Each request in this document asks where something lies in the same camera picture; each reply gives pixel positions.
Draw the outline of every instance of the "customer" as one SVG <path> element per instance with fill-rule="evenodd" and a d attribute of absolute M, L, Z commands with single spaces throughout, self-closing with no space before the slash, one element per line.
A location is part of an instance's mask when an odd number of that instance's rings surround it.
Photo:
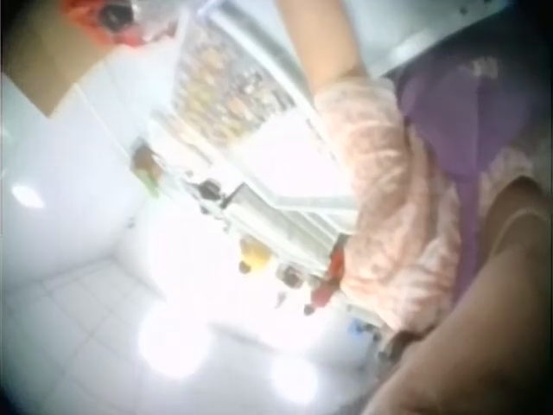
<path fill-rule="evenodd" d="M 534 90 L 502 56 L 462 54 L 401 85 L 398 103 L 365 70 L 340 0 L 277 2 L 359 206 L 340 288 L 393 333 L 423 334 L 472 283 L 477 248 L 486 258 L 502 225 L 547 221 L 523 199 L 501 219 L 492 209 L 518 188 L 537 192 L 531 160 L 509 146 Z"/>

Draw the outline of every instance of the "ceiling light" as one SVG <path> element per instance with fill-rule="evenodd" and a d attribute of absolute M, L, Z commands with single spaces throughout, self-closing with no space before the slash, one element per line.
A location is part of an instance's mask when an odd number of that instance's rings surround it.
<path fill-rule="evenodd" d="M 23 185 L 15 185 L 11 188 L 11 194 L 26 208 L 42 209 L 44 201 L 32 188 Z"/>
<path fill-rule="evenodd" d="M 200 368 L 210 342 L 205 324 L 163 305 L 155 307 L 144 320 L 139 349 L 158 373 L 182 379 Z"/>
<path fill-rule="evenodd" d="M 315 399 L 319 382 L 313 366 L 294 358 L 279 358 L 272 369 L 275 387 L 295 404 L 306 405 Z"/>

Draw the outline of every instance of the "sleeve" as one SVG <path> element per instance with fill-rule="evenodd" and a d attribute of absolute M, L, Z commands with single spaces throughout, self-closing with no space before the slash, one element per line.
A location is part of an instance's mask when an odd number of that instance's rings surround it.
<path fill-rule="evenodd" d="M 410 162 L 393 90 L 366 78 L 342 80 L 315 95 L 315 108 L 359 206 L 393 203 L 404 191 Z"/>

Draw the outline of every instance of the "forearm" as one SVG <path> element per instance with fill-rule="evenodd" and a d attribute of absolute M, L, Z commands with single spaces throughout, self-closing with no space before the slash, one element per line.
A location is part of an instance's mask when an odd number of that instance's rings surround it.
<path fill-rule="evenodd" d="M 348 75 L 366 76 L 341 0 L 276 0 L 312 93 Z"/>

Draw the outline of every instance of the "dark hair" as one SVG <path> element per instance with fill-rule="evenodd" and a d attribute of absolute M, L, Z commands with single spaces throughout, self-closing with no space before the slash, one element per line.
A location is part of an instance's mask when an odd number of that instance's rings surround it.
<path fill-rule="evenodd" d="M 249 274 L 251 272 L 251 267 L 247 265 L 244 261 L 240 261 L 238 264 L 238 269 L 242 274 Z"/>
<path fill-rule="evenodd" d="M 315 307 L 313 305 L 307 304 L 303 307 L 303 315 L 311 316 L 313 313 L 315 313 Z"/>

